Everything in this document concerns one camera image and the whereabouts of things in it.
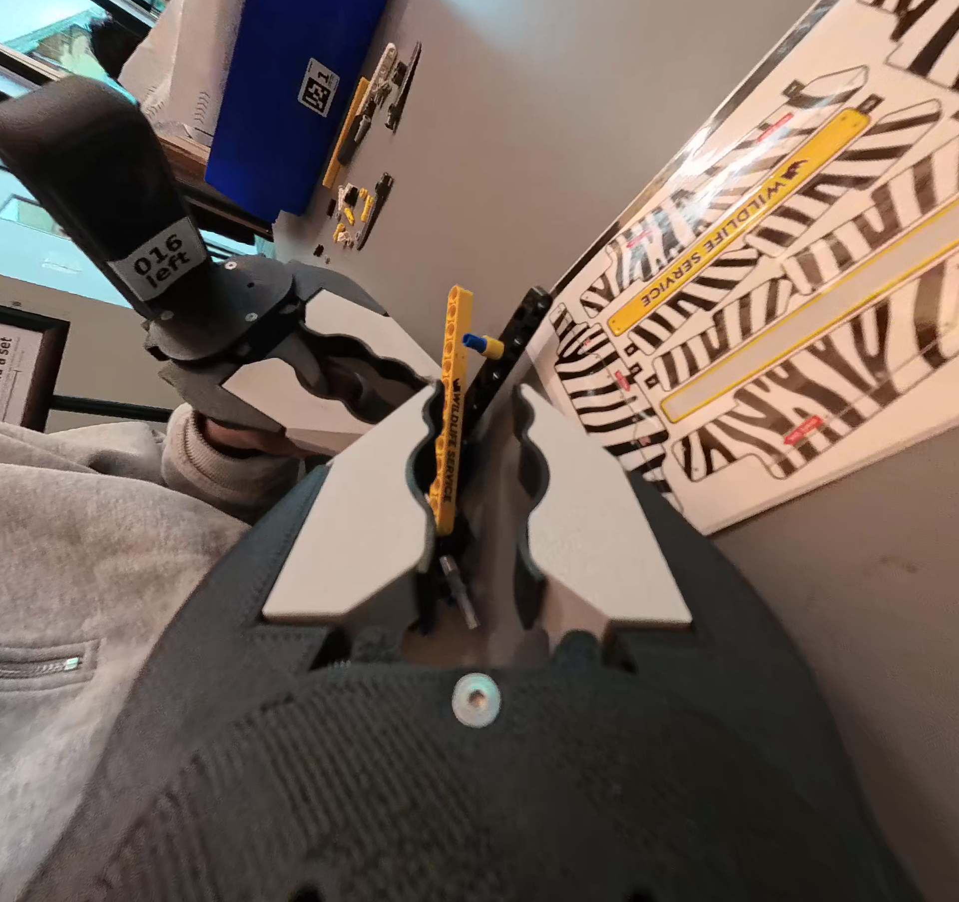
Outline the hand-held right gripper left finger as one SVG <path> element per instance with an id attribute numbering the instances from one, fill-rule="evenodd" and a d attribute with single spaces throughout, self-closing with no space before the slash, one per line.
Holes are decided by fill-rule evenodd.
<path id="1" fill-rule="evenodd" d="M 428 505 L 434 462 L 433 382 L 328 465 L 261 608 L 287 623 L 411 623 L 415 579 L 435 547 Z"/>

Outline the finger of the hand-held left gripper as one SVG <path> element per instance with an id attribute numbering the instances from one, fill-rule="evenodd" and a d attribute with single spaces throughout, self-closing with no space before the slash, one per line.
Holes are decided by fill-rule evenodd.
<path id="1" fill-rule="evenodd" d="M 340 399 L 308 392 L 294 368 L 270 357 L 236 368 L 220 388 L 280 425 L 298 448 L 334 456 L 374 428 Z"/>
<path id="2" fill-rule="evenodd" d="M 295 375 L 324 402 L 404 402 L 440 379 L 434 358 L 388 314 L 329 289 L 295 304 Z"/>

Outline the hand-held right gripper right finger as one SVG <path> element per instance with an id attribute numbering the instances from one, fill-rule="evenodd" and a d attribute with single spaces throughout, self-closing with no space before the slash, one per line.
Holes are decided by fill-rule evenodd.
<path id="1" fill-rule="evenodd" d="M 520 517 L 513 596 L 549 644 L 585 632 L 686 631 L 692 614 L 627 474 L 531 385 L 513 391 Z"/>

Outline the yellow lego beam with sticker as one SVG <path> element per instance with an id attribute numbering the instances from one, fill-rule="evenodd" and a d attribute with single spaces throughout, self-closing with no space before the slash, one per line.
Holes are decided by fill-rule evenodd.
<path id="1" fill-rule="evenodd" d="M 428 490 L 436 535 L 454 530 L 462 447 L 467 354 L 463 337 L 470 330 L 472 294 L 455 285 L 446 298 L 440 359 L 443 401 L 440 431 L 435 438 L 436 475 Z"/>

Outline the grey lego axle pin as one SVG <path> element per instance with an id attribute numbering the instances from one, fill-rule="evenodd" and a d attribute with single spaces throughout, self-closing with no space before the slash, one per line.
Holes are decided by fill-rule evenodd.
<path id="1" fill-rule="evenodd" d="M 438 561 L 451 596 L 460 610 L 466 629 L 469 632 L 476 631 L 480 627 L 480 618 L 455 558 L 449 555 L 442 555 L 439 556 Z"/>

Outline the black lego beam with holes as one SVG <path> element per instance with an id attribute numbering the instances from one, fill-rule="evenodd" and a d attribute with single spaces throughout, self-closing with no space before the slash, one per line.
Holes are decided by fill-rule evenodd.
<path id="1" fill-rule="evenodd" d="M 506 327 L 492 338 L 505 343 L 505 354 L 498 361 L 487 359 L 474 351 L 466 350 L 466 379 L 463 416 L 462 447 L 456 495 L 457 517 L 460 497 L 470 475 L 470 455 L 480 421 L 493 398 L 502 388 L 507 377 L 518 364 L 534 332 L 538 329 L 552 302 L 552 296 L 544 289 L 534 286 L 518 303 Z"/>

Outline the person's left forearm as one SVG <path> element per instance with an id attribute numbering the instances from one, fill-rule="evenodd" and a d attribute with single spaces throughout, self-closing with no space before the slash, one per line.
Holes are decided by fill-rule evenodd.
<path id="1" fill-rule="evenodd" d="M 195 408 L 181 404 L 169 419 L 161 459 L 172 489 L 247 523 L 255 523 L 326 457 L 256 455 L 235 458 L 211 448 L 196 427 Z"/>

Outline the small yellow black lego pieces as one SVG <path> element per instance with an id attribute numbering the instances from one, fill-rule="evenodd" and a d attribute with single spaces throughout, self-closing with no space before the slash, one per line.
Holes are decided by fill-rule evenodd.
<path id="1" fill-rule="evenodd" d="M 333 248 L 352 251 L 363 248 L 376 205 L 374 190 L 352 183 L 339 185 L 327 207 L 331 229 L 319 239 L 313 255 L 322 258 Z"/>

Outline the long thin yellow lego beam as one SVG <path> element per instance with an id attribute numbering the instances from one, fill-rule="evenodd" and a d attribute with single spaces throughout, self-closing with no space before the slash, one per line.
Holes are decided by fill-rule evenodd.
<path id="1" fill-rule="evenodd" d="M 365 77 L 360 77 L 353 93 L 353 99 L 343 118 L 338 137 L 335 141 L 335 144 L 332 146 L 327 168 L 322 177 L 321 186 L 323 188 L 330 188 L 333 185 L 334 179 L 340 167 L 341 149 L 345 145 L 347 139 L 350 137 L 353 123 L 355 121 L 357 115 L 360 113 L 362 106 L 365 104 L 368 86 L 369 80 Z"/>

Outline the long thin black lego beam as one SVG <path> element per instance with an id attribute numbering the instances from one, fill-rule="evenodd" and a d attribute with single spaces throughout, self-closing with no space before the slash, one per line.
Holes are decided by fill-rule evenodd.
<path id="1" fill-rule="evenodd" d="M 403 111 L 410 93 L 415 71 L 421 56 L 421 49 L 421 41 L 416 41 L 414 44 L 413 51 L 409 60 L 398 67 L 400 80 L 396 83 L 396 91 L 386 108 L 386 116 L 384 121 L 385 128 L 391 133 L 395 133 L 402 119 Z"/>

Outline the person's left hand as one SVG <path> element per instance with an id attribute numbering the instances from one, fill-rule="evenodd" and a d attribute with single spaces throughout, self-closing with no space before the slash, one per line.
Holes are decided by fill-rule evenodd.
<path id="1" fill-rule="evenodd" d="M 230 428 L 200 415 L 196 415 L 196 427 L 211 448 L 229 457 L 328 457 L 324 452 L 297 445 L 282 432 Z"/>

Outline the white cardboard packaging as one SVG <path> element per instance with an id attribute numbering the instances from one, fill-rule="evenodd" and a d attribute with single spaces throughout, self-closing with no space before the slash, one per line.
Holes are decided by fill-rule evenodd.
<path id="1" fill-rule="evenodd" d="M 245 1 L 168 1 L 118 77 L 152 128 L 212 145 Z"/>

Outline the white paper sign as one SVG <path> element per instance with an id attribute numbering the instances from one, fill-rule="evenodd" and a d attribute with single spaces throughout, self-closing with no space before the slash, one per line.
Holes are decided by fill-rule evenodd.
<path id="1" fill-rule="evenodd" d="M 1 421 L 43 431 L 69 322 L 1 306 Z"/>

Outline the grey sweatshirt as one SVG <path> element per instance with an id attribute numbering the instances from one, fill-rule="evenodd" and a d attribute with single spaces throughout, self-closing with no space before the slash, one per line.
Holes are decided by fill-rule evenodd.
<path id="1" fill-rule="evenodd" d="M 249 524 L 169 488 L 166 433 L 2 424 L 2 870 L 60 835 L 156 638 Z"/>

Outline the blue plastic bin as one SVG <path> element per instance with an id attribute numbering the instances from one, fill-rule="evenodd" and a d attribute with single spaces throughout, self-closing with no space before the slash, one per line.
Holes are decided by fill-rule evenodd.
<path id="1" fill-rule="evenodd" d="M 206 183 L 258 220 L 301 215 L 388 0 L 245 0 Z"/>

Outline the zebra striped sticker sheet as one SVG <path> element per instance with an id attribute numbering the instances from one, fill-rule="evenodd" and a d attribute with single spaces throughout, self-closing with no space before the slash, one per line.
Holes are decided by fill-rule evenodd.
<path id="1" fill-rule="evenodd" d="M 545 393 L 699 531 L 957 427 L 958 0 L 820 0 L 556 286 Z"/>

